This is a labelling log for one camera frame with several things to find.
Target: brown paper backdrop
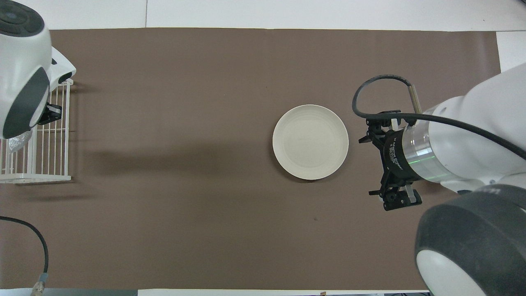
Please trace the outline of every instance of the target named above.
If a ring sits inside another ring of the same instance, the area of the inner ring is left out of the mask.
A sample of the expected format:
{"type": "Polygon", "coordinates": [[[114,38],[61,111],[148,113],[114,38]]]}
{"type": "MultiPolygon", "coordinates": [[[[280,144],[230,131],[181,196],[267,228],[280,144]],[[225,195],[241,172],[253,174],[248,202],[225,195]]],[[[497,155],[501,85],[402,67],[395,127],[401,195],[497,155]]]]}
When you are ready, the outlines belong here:
{"type": "MultiPolygon", "coordinates": [[[[378,74],[416,85],[423,108],[500,72],[495,33],[264,29],[53,31],[77,67],[63,184],[0,185],[0,213],[49,245],[48,287],[422,289],[421,214],[453,196],[419,182],[424,204],[385,212],[378,151],[358,145],[356,88],[378,74]],[[333,175],[288,175],[271,148],[289,109],[336,112],[350,138],[333,175]]],[[[379,82],[359,106],[411,111],[379,82]]],[[[29,287],[42,250],[0,223],[1,288],[29,287]]]]}

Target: green light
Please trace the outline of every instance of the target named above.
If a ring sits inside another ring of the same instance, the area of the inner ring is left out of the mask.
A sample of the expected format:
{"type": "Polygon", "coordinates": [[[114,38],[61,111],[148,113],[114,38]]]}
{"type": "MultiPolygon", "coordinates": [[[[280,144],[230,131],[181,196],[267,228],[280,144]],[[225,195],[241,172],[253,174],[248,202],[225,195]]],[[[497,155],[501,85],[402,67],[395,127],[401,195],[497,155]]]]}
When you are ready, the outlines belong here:
{"type": "Polygon", "coordinates": [[[424,161],[424,160],[428,160],[428,159],[434,159],[435,157],[436,156],[431,156],[431,157],[428,157],[428,158],[425,158],[425,159],[415,160],[415,161],[410,162],[409,164],[420,162],[420,161],[424,161]]]}
{"type": "Polygon", "coordinates": [[[438,176],[434,176],[434,177],[428,178],[428,180],[434,180],[436,178],[444,177],[444,176],[447,176],[447,175],[448,174],[441,174],[441,175],[438,175],[438,176]]]}

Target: metal connector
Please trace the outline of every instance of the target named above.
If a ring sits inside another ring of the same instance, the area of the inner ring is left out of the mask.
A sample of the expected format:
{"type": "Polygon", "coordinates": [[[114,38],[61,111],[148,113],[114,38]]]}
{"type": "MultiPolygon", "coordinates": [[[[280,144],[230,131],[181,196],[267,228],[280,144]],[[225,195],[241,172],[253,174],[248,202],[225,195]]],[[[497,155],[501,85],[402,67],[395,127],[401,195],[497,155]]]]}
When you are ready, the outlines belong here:
{"type": "Polygon", "coordinates": [[[411,97],[411,103],[413,104],[414,112],[417,114],[422,114],[422,108],[420,107],[420,101],[418,100],[417,90],[413,85],[408,87],[409,96],[411,97]]]}
{"type": "Polygon", "coordinates": [[[35,283],[31,290],[31,296],[42,296],[44,294],[44,287],[47,279],[47,273],[40,275],[38,282],[35,283]]]}

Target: white wire rack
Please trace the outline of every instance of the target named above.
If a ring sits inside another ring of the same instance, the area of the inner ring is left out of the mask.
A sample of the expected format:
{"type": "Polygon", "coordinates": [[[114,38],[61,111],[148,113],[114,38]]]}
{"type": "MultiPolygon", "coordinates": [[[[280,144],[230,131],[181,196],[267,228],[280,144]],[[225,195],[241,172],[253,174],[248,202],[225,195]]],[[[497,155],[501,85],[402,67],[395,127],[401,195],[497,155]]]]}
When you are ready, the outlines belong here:
{"type": "Polygon", "coordinates": [[[0,140],[0,183],[68,181],[69,89],[68,79],[51,93],[49,102],[62,106],[62,119],[36,125],[29,142],[9,153],[8,141],[0,140]]]}

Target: white plate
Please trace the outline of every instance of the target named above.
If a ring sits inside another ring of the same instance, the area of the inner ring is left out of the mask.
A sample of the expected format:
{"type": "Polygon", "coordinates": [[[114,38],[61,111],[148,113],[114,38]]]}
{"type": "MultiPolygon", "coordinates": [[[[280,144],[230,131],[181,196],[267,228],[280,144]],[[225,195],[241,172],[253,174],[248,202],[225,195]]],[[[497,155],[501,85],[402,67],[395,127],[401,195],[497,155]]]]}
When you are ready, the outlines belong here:
{"type": "Polygon", "coordinates": [[[302,105],[285,113],[276,124],[272,147],[279,164],[290,174],[317,180],[334,173],[349,150],[341,119],[318,105],[302,105]]]}

